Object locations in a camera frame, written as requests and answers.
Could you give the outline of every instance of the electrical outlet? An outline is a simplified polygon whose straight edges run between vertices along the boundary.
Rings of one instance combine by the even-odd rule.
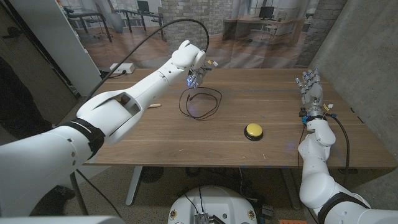
[[[116,63],[112,64],[110,69],[112,70],[116,65],[117,65]],[[113,73],[122,74],[123,71],[125,70],[127,74],[132,74],[134,69],[136,68],[133,63],[122,63]]]

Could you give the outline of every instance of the black cable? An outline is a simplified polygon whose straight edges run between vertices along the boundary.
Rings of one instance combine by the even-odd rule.
[[[125,74],[127,74],[127,71],[123,70],[122,73],[120,73],[118,75],[115,75],[113,77],[109,77],[109,78],[117,78],[117,77],[120,77],[120,76],[125,75]]]
[[[198,188],[199,188],[199,196],[200,196],[201,212],[204,214],[204,213],[205,213],[205,210],[203,209],[203,203],[202,203],[202,200],[201,200],[201,192],[200,192],[200,187],[198,187]]]
[[[87,208],[86,208],[86,205],[85,205],[85,201],[83,200],[83,197],[81,196],[79,185],[77,184],[75,172],[71,173],[69,175],[69,177],[70,177],[70,182],[72,183],[72,188],[73,188],[73,191],[74,191],[74,193],[76,195],[77,203],[79,204],[80,210],[81,210],[83,215],[88,215],[88,211],[87,211]]]
[[[232,171],[234,172],[234,174],[236,175],[235,177],[232,176],[232,175],[226,174],[226,170],[225,170],[224,172],[217,172],[217,171],[216,171],[217,168],[201,168],[200,170],[204,170],[204,171],[207,171],[207,172],[211,172],[211,173],[213,173],[213,174],[220,175],[220,176],[225,177],[225,178],[229,178],[229,179],[231,179],[231,180],[234,181],[233,183],[235,183],[236,189],[237,189],[237,190],[240,190],[240,184],[241,184],[241,180],[242,180],[241,178],[242,178],[242,177],[240,177],[240,174],[237,174],[236,171],[235,171],[234,169],[231,169],[231,170],[232,170]],[[193,177],[192,175],[190,175],[190,174],[193,174],[193,173],[191,173],[191,172],[189,171],[189,167],[187,167],[187,168],[185,169],[185,172],[187,173],[188,176]],[[244,186],[245,186],[245,188],[243,188],[243,193],[246,193],[245,189],[250,189],[251,192],[252,192],[252,195],[257,195],[257,196],[255,196],[255,197],[258,197],[259,194],[253,189],[253,187],[251,186],[251,183],[248,182],[248,181],[246,181],[245,179],[246,179],[246,178],[244,177],[244,174],[243,174],[243,184],[244,184]]]
[[[307,209],[308,209],[308,212],[310,213],[310,215],[311,215],[311,217],[313,218],[313,220],[315,221],[315,223],[316,224],[319,224],[318,222],[317,222],[317,219],[312,215],[312,212],[310,211],[310,209],[307,207]]]
[[[76,170],[76,172],[78,172],[78,174],[79,175],[81,175],[81,177],[85,180],[85,181],[87,181],[87,183],[88,184],[90,184],[111,206],[112,206],[112,208],[114,209],[114,211],[119,215],[119,217],[120,218],[122,218],[122,216],[120,215],[120,213],[119,213],[119,211],[117,210],[117,208],[112,204],[112,202],[104,195],[104,194],[102,194],[102,192],[100,191],[100,190],[98,190],[98,188],[96,188],[95,186],[94,186],[94,184],[92,184],[88,179],[87,179],[87,177],[86,176],[84,176],[81,172],[80,172],[80,170]]]
[[[305,124],[303,124],[303,131],[301,132],[300,140],[298,140],[298,144],[300,145],[301,139],[303,138],[304,134],[304,129],[305,129]],[[297,168],[300,168],[300,152],[297,152]]]
[[[346,138],[347,154],[346,154],[346,167],[345,167],[345,172],[344,172],[344,181],[343,181],[343,187],[346,187],[348,170],[349,170],[349,139],[348,139],[348,135],[347,135],[345,128],[343,127],[343,125],[340,123],[340,121],[336,117],[332,116],[331,114],[326,114],[326,116],[333,118],[338,123],[341,130],[343,131],[344,137]]]
[[[150,37],[152,37],[153,35],[155,35],[156,33],[158,33],[158,31],[164,29],[165,27],[177,23],[177,22],[195,22],[199,25],[201,25],[203,27],[203,29],[206,32],[206,38],[207,38],[207,42],[206,42],[206,48],[204,49],[204,51],[207,51],[207,48],[209,47],[209,32],[207,31],[205,25],[203,25],[201,22],[195,20],[195,19],[176,19],[174,21],[168,22],[166,24],[164,24],[163,26],[159,27],[158,29],[156,29],[155,31],[153,31],[151,34],[149,34],[149,36],[147,36],[144,40],[142,40],[141,42],[139,42],[136,47],[134,47],[130,53],[128,53],[94,88],[93,90],[87,95],[85,101],[83,102],[83,104],[85,104],[89,99],[91,99],[91,97],[94,95],[95,91],[98,90],[98,88],[113,74],[114,71],[116,71],[116,69],[119,68],[119,66],[127,60],[127,58],[129,58],[132,53],[134,53],[139,46],[141,46],[146,40],[148,40]]]
[[[195,204],[187,197],[186,194],[184,194],[185,197],[191,202],[191,204],[195,207],[195,210],[197,211],[197,214],[199,214],[197,207],[195,206]]]
[[[211,94],[209,94],[209,93],[196,93],[196,94],[193,95],[192,97],[190,97],[190,94],[188,94],[187,100],[186,100],[186,102],[185,102],[185,109],[186,109],[187,113],[185,113],[184,111],[181,110],[181,99],[182,99],[182,96],[184,95],[184,93],[185,93],[186,91],[192,90],[193,88],[189,88],[189,89],[184,90],[184,91],[182,92],[181,96],[180,96],[180,100],[179,100],[179,102],[178,102],[178,108],[180,109],[181,113],[183,113],[185,116],[191,117],[191,118],[193,118],[193,119],[195,119],[195,120],[197,120],[197,121],[204,120],[204,119],[206,119],[206,118],[212,116],[213,114],[215,114],[215,113],[218,111],[218,108],[220,107],[221,99],[223,98],[223,95],[222,95],[218,90],[215,90],[215,89],[212,89],[212,88],[207,88],[207,87],[198,87],[197,89],[199,89],[199,88],[203,88],[203,89],[207,89],[207,90],[216,91],[218,94],[220,94],[220,100],[218,100],[217,97],[215,97],[215,96],[213,96],[213,95],[211,95]],[[209,110],[207,113],[205,113],[205,114],[203,114],[203,115],[201,115],[201,116],[193,116],[193,115],[191,114],[191,112],[189,112],[189,110],[188,110],[188,102],[189,102],[189,101],[192,101],[192,100],[193,100],[196,96],[198,96],[198,95],[207,95],[207,96],[213,97],[213,98],[216,100],[216,105],[214,106],[213,109]]]

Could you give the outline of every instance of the wooden table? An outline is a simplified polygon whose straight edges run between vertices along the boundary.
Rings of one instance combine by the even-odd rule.
[[[224,19],[223,24],[223,40],[235,39],[245,37],[249,35],[251,31],[251,24],[270,24],[277,26],[288,26],[295,24],[293,34],[290,37],[289,45],[293,46],[299,41],[300,33],[303,29],[306,17],[295,18],[291,20],[273,21],[273,20],[262,20],[252,15],[246,15],[239,18]]]
[[[108,80],[98,93],[129,88],[153,71],[137,69],[132,75]],[[206,121],[196,121],[179,111],[178,100],[187,87],[185,82],[173,85],[155,102],[162,104],[160,108],[148,109],[130,135],[116,145],[105,144],[91,164],[136,166],[129,191],[131,201],[128,199],[127,204],[132,203],[141,166],[297,167],[297,147],[303,124],[299,118],[302,103],[295,78],[303,71],[216,69],[209,72],[202,86],[217,89],[223,98],[216,114]],[[341,96],[325,79],[322,85],[324,103],[335,105],[331,113],[338,114],[348,133],[350,167],[395,167],[393,156]],[[190,109],[194,111],[214,103],[203,97]],[[246,139],[243,130],[249,123],[262,126],[263,139],[258,142]],[[329,168],[342,168],[345,166],[345,138],[332,119],[330,127],[336,134],[336,144],[332,146],[327,164]]]

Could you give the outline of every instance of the black strap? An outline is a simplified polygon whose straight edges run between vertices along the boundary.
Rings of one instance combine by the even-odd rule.
[[[94,127],[89,122],[83,119],[77,118],[73,121],[66,122],[62,126],[68,126],[73,129],[76,129],[88,139],[89,141],[88,146],[93,152],[90,158],[88,159],[91,159],[104,144],[105,134],[99,128]]]
[[[358,200],[358,199],[356,199],[356,198],[354,198],[354,197],[352,197],[352,196],[349,196],[349,195],[346,194],[346,193],[340,192],[340,193],[337,193],[337,194],[335,194],[334,196],[332,196],[332,197],[327,201],[327,203],[325,203],[325,204],[323,205],[323,207],[322,207],[321,210],[319,211],[319,213],[318,213],[318,221],[319,221],[319,224],[325,224],[326,216],[328,215],[328,213],[330,212],[330,210],[331,210],[334,206],[338,205],[338,204],[341,203],[341,202],[353,202],[353,203],[357,203],[358,205],[361,205],[361,206],[363,206],[363,207],[365,207],[365,208],[369,208],[367,205],[365,205],[365,204],[364,204],[363,202],[361,202],[360,200]]]

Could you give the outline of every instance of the robotic arm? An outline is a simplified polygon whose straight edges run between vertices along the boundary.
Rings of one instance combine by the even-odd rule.
[[[205,56],[186,40],[169,61],[134,86],[89,100],[76,120],[1,146],[0,216],[29,216],[49,190],[93,157],[104,142],[116,144],[130,133],[170,85],[185,78],[189,86],[201,84]]]
[[[336,141],[322,110],[323,93],[318,70],[303,72],[303,82],[296,78],[307,110],[308,134],[298,146],[303,158],[300,200],[311,208],[319,224],[397,223],[398,211],[375,210],[360,195],[351,193],[330,176],[326,161],[330,146]]]

